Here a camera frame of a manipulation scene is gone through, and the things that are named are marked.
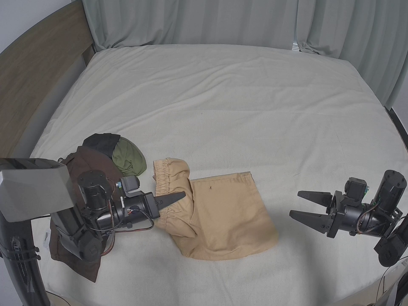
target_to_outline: clothing pile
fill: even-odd
[[[85,203],[75,183],[82,172],[105,172],[113,200],[119,200],[115,183],[121,177],[139,176],[147,169],[137,146],[111,133],[91,135],[76,152],[59,162],[68,168],[80,209]],[[171,235],[182,255],[209,261],[236,259],[263,252],[278,242],[278,232],[250,172],[190,180],[187,163],[172,158],[154,161],[153,170],[156,196],[186,193],[186,197],[162,209],[155,221],[156,227]],[[51,258],[96,282],[100,260],[80,260],[62,246],[52,220],[50,228]]]

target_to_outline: folded pants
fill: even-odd
[[[242,258],[278,242],[278,232],[250,172],[189,180],[185,161],[153,163],[156,196],[186,192],[160,211],[156,226],[167,231],[182,255],[205,260]]]

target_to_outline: wooden headboard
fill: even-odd
[[[93,39],[81,0],[57,10],[0,54],[0,157],[11,157],[36,109]]]

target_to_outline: wooden bed frame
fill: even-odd
[[[82,1],[76,0],[0,54],[0,157],[29,157],[67,92],[56,94],[56,87],[78,60],[89,63],[92,44]]]

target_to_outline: bed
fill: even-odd
[[[80,55],[87,47],[79,49]],[[292,220],[323,213],[298,190],[367,181],[370,202],[387,169],[408,173],[408,153],[374,93],[347,61],[265,47],[161,45],[96,53],[69,89],[32,157],[57,160],[93,133],[118,133],[153,160],[186,160],[190,178],[251,171],[279,232],[274,248],[243,259],[181,256],[160,229],[117,237],[96,283],[51,260],[48,219],[33,221],[48,291],[84,305],[329,305],[384,268],[377,239],[335,239]],[[406,213],[403,198],[399,208]]]

